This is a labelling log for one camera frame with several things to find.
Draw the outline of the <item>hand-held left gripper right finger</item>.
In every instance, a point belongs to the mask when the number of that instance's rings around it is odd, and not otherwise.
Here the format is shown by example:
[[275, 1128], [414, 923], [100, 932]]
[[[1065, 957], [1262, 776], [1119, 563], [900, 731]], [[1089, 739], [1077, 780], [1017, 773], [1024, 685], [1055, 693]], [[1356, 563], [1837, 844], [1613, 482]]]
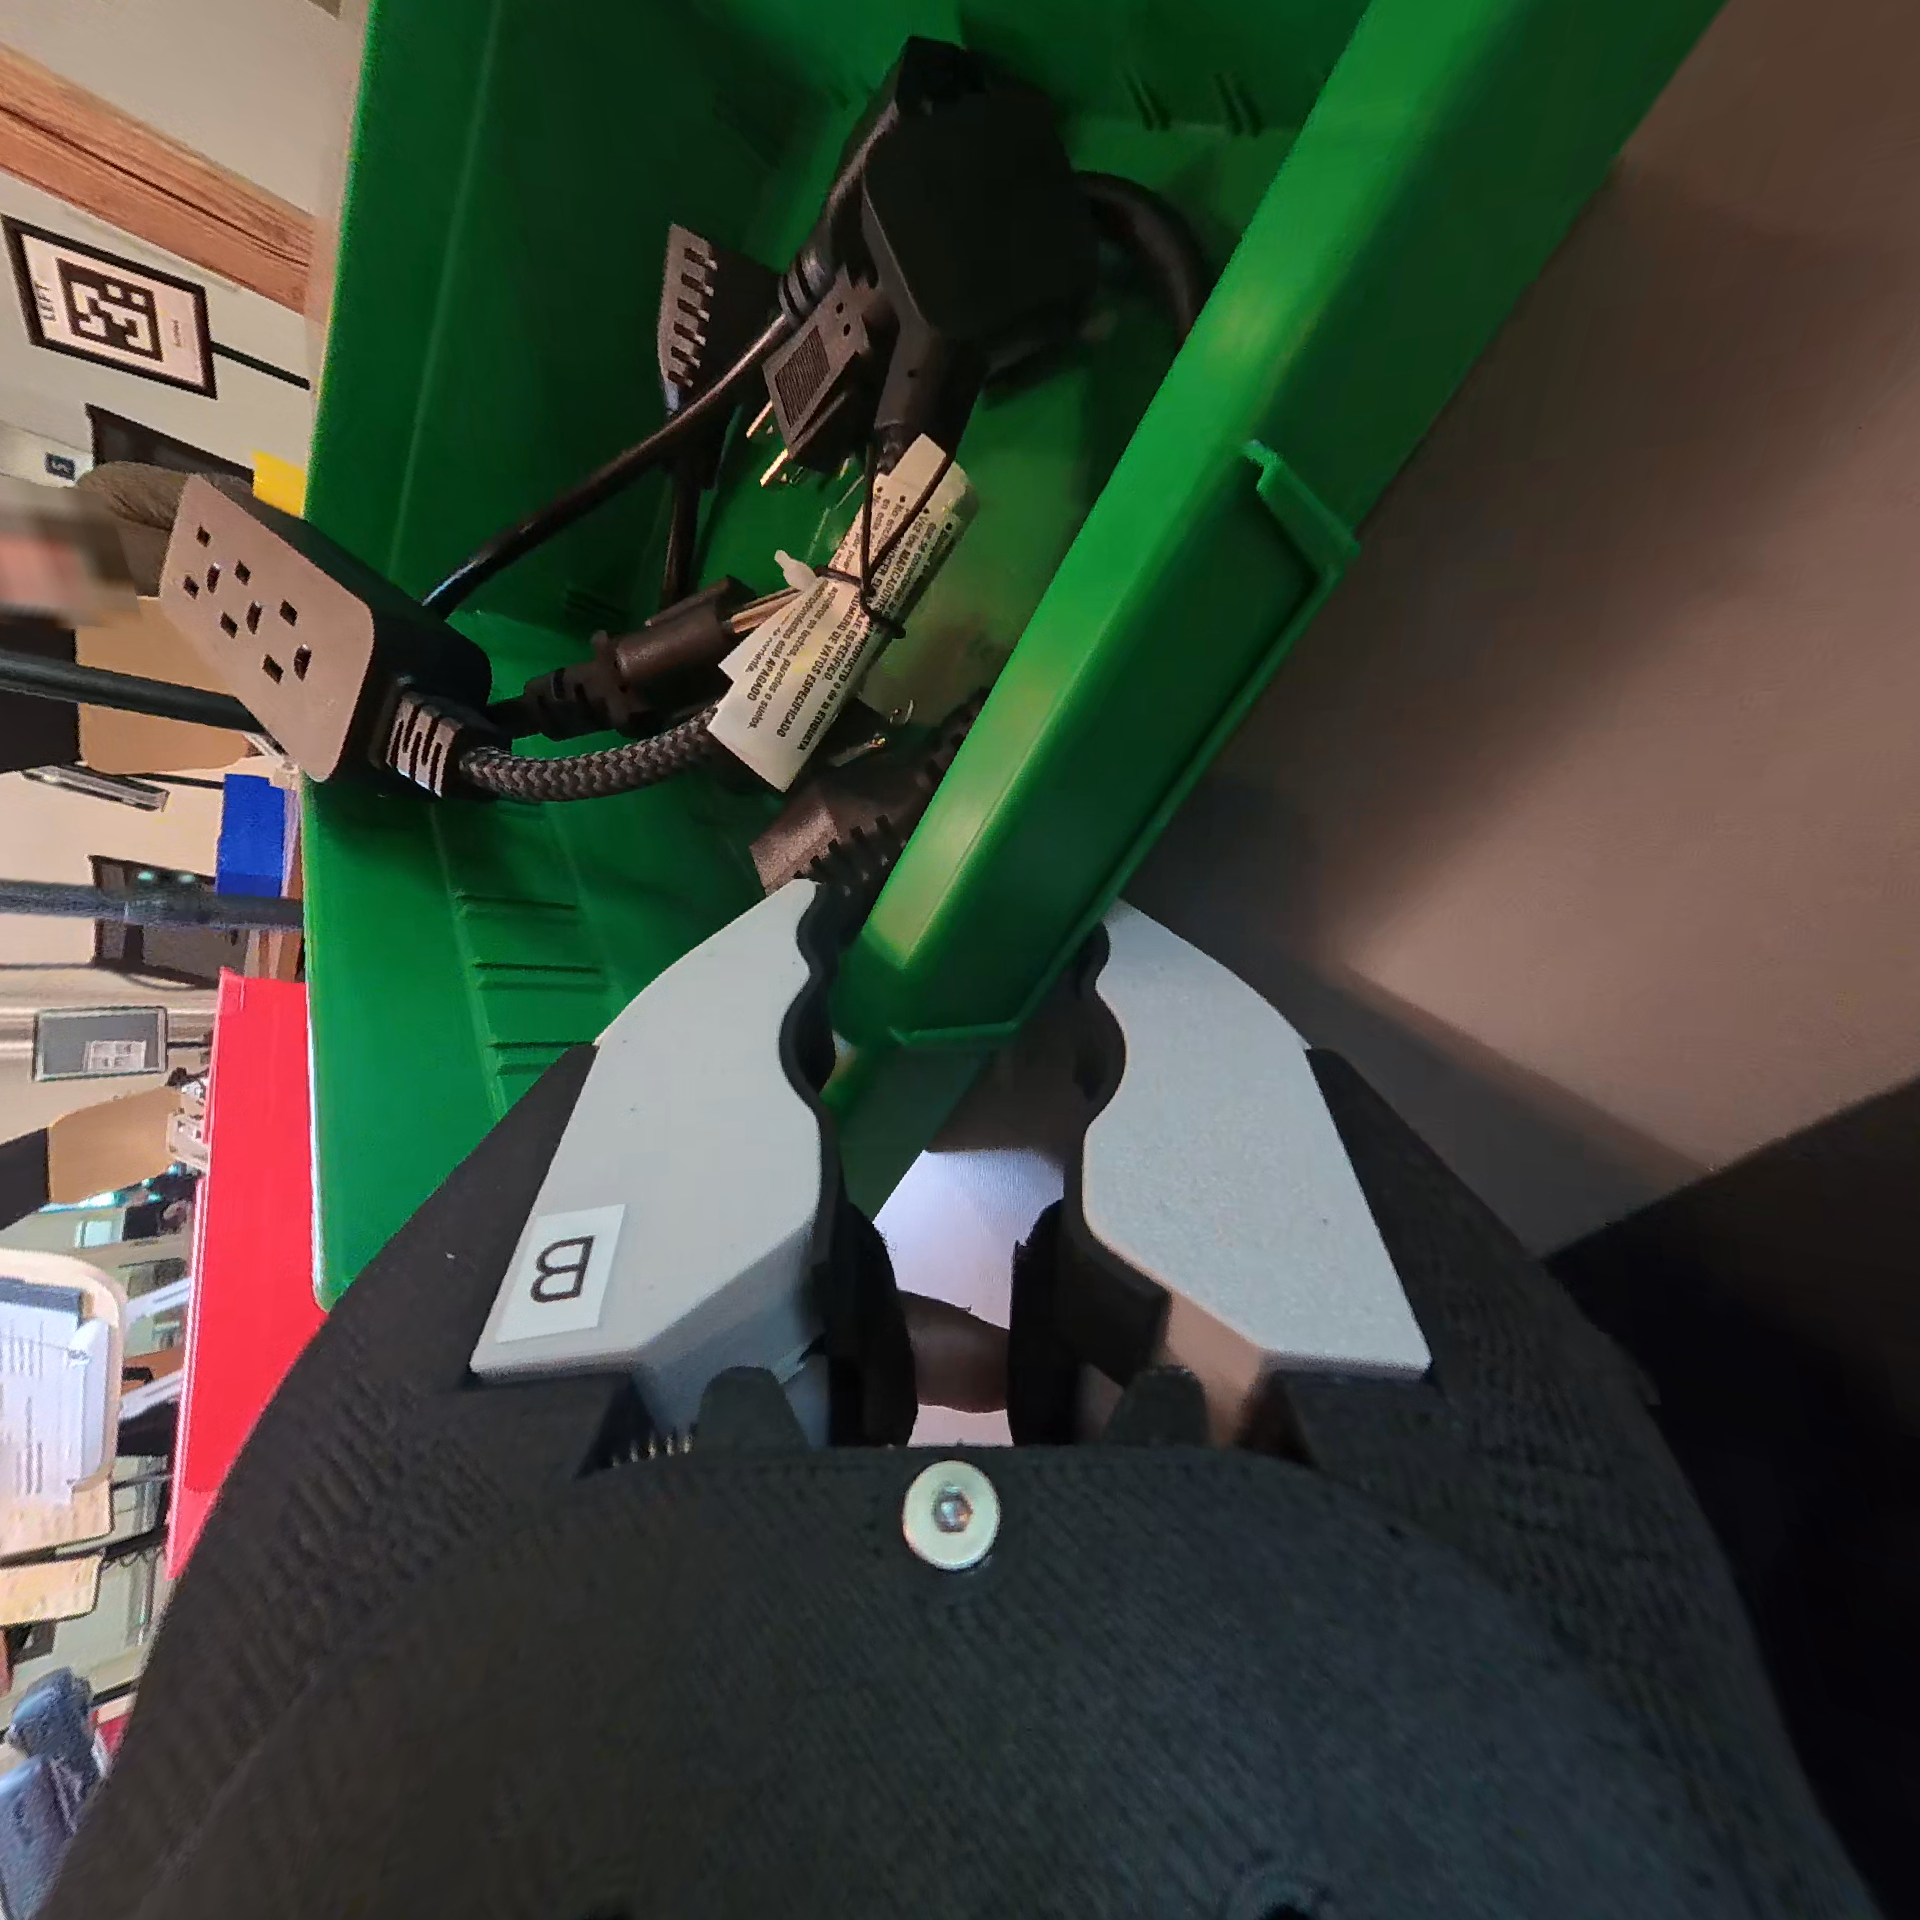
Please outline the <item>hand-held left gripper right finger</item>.
[[1070, 1352], [1117, 1386], [1420, 1382], [1428, 1341], [1304, 1037], [1117, 903], [1087, 971], [1094, 1090], [1062, 1192]]

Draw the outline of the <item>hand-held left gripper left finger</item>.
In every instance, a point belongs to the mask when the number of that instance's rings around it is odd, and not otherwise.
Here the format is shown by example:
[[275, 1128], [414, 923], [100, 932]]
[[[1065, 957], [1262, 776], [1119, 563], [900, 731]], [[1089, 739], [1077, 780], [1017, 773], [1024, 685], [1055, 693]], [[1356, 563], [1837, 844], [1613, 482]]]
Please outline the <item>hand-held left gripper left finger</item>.
[[825, 982], [827, 903], [790, 879], [603, 1031], [470, 1350], [478, 1378], [702, 1395], [758, 1366], [789, 1395], [827, 1390], [808, 1280], [827, 1150], [789, 1031]]

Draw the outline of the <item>black power strip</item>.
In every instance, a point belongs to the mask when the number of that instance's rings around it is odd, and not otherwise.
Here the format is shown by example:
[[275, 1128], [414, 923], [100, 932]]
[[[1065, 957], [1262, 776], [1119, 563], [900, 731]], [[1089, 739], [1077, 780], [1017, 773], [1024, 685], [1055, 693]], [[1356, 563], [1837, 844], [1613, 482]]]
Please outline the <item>black power strip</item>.
[[462, 794], [489, 659], [309, 522], [187, 476], [158, 598], [304, 776]]

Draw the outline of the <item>black power plug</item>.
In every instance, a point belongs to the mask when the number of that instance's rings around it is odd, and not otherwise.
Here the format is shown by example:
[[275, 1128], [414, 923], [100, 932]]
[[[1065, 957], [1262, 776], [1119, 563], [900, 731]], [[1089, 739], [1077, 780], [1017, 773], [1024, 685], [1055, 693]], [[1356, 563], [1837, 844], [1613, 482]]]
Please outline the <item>black power plug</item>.
[[781, 448], [758, 476], [760, 490], [864, 463], [896, 348], [891, 296], [872, 279], [839, 271], [766, 360], [766, 421]]

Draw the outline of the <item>green plastic bin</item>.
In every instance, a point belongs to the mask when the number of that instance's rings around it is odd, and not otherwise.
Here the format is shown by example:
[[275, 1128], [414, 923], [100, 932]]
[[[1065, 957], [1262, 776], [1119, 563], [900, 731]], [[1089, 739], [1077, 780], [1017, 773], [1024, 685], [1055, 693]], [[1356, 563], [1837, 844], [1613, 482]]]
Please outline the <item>green plastic bin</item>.
[[[911, 639], [1004, 659], [837, 978], [877, 1212], [1043, 1006], [1718, 4], [372, 4], [307, 515], [406, 591], [660, 418], [664, 231], [784, 267], [910, 37], [1156, 187], [1216, 286], [983, 398]], [[317, 1295], [758, 898], [776, 800], [304, 795]]]

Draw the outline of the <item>person's left hand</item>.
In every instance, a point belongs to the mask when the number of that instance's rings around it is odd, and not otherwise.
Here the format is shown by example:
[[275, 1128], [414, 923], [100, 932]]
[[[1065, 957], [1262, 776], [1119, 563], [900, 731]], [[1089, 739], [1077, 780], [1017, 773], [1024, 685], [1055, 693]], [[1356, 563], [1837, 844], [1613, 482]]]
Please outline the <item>person's left hand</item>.
[[924, 1408], [969, 1415], [1004, 1413], [1007, 1402], [1007, 1330], [956, 1303], [900, 1295], [903, 1326]]

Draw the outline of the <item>red plastic bin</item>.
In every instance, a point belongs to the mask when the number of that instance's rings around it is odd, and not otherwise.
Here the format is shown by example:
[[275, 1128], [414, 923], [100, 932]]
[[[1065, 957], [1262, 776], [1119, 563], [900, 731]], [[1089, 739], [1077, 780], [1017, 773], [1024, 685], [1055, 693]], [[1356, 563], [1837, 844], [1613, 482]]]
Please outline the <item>red plastic bin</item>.
[[215, 998], [164, 1573], [177, 1579], [263, 1411], [320, 1330], [307, 990]]

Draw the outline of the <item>blue plastic bin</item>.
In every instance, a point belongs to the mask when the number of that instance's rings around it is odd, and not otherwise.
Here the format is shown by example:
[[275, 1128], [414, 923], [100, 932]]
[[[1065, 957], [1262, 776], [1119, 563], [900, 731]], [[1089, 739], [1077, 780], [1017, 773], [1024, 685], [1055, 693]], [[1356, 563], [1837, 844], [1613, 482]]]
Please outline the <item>blue plastic bin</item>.
[[297, 794], [268, 775], [224, 775], [212, 891], [287, 898], [297, 864]]

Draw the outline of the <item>grey framed notice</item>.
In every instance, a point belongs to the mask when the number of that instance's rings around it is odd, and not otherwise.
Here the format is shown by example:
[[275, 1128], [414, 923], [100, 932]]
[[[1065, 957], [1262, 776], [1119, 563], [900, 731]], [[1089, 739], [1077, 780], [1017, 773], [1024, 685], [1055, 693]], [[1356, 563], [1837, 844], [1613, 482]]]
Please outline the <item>grey framed notice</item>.
[[67, 1006], [32, 1021], [32, 1080], [39, 1086], [133, 1079], [169, 1070], [164, 1004]]

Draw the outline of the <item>printed instruction sheet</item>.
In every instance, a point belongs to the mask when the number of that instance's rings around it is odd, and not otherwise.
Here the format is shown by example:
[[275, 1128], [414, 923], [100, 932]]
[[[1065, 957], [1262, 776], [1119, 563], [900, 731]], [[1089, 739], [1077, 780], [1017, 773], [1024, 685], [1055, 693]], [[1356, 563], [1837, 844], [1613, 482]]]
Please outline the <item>printed instruction sheet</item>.
[[105, 1458], [107, 1326], [71, 1287], [1, 1280], [4, 1492], [71, 1503]]

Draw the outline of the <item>black tripod pole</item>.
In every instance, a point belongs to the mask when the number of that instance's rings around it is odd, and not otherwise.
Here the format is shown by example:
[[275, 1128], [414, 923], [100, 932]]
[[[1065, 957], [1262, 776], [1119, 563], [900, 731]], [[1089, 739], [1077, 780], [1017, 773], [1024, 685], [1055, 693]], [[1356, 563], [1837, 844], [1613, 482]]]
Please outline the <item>black tripod pole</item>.
[[99, 706], [190, 726], [276, 739], [251, 709], [230, 694], [41, 659], [8, 646], [1, 650], [1, 690], [75, 709]]

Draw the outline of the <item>tan display board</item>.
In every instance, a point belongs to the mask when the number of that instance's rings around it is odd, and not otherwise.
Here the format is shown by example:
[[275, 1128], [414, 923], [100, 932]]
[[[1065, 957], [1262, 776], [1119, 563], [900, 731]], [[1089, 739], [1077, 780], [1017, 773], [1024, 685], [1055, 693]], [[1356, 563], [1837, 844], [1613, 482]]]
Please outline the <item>tan display board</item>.
[[71, 1503], [30, 1509], [6, 1496], [1, 1456], [1, 1554], [6, 1560], [16, 1560], [24, 1554], [99, 1541], [112, 1526], [112, 1463], [116, 1456], [116, 1429], [120, 1416], [127, 1299], [126, 1292], [105, 1276], [105, 1270], [69, 1254], [4, 1247], [1, 1280], [24, 1280], [36, 1287], [75, 1288], [85, 1299], [85, 1315], [103, 1318], [110, 1330], [103, 1434], [105, 1453], [100, 1469], [75, 1486]]

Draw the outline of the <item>black framed marker poster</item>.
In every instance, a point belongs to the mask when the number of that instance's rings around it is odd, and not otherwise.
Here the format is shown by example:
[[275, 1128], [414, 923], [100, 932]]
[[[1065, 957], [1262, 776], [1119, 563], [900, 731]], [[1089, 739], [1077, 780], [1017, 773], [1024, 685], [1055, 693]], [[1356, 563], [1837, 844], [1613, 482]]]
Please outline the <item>black framed marker poster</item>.
[[13, 215], [4, 244], [35, 348], [176, 394], [220, 396], [207, 295], [197, 280]]

